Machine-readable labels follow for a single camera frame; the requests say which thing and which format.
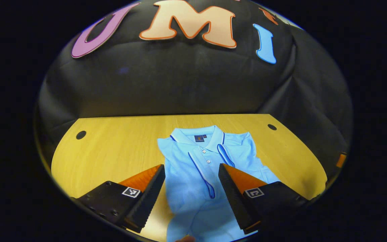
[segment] black fabric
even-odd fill
[[[38,100],[43,128],[57,144],[77,118],[269,113],[297,135],[319,159],[328,178],[347,152],[352,107],[341,72],[306,32],[268,20],[250,1],[189,1],[200,12],[210,5],[235,14],[235,49],[188,39],[175,21],[177,36],[146,41],[158,7],[145,0],[131,9],[114,35],[94,52],[71,57],[77,34],[51,65]],[[98,24],[96,37],[111,18]],[[277,63],[259,59],[258,24],[273,33]]]

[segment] blue letter i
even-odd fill
[[[256,55],[263,61],[271,64],[275,64],[276,60],[273,53],[273,34],[262,26],[253,24],[253,27],[258,30],[259,33],[259,49],[256,51]]]

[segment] polo shirt collar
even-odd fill
[[[174,141],[176,141],[178,143],[200,146],[200,144],[192,141],[187,136],[202,135],[202,134],[209,135],[210,133],[212,133],[211,139],[210,139],[209,143],[207,144],[207,146],[203,147],[203,148],[206,148],[207,150],[211,150],[215,153],[219,153],[217,147],[219,144],[224,143],[225,134],[216,125],[213,125],[210,127],[198,128],[198,129],[179,129],[179,128],[176,128],[171,133],[171,138],[174,139]]]

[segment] orange object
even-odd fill
[[[338,162],[336,164],[337,167],[341,168],[343,167],[344,161],[346,160],[346,155],[340,154],[340,158],[338,159]]]
[[[124,185],[126,187],[138,189],[142,193],[144,193],[144,190],[146,190],[147,185],[149,185],[149,182],[152,180],[153,176],[156,174],[157,170],[161,165],[162,164],[159,164],[155,167],[142,171],[137,175],[131,176],[130,178],[119,182],[119,184]]]
[[[234,181],[235,185],[238,188],[238,191],[240,191],[241,194],[243,194],[246,190],[267,185],[265,182],[247,174],[246,172],[238,170],[227,164],[223,164],[223,166],[225,167],[228,174],[231,176],[232,181]]]
[[[267,19],[269,19],[271,22],[273,22],[275,25],[278,25],[278,23],[275,21],[275,17],[273,15],[271,15],[268,11],[265,11],[264,9],[262,8],[259,8],[260,10],[262,10],[265,14],[265,16],[267,17]]]

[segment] light blue polo shirt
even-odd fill
[[[165,156],[166,196],[175,215],[167,242],[187,234],[197,242],[229,242],[250,235],[238,226],[218,178],[219,164],[225,163],[266,183],[279,181],[256,157],[250,133],[224,133],[215,125],[176,128],[169,138],[158,139],[158,146]]]

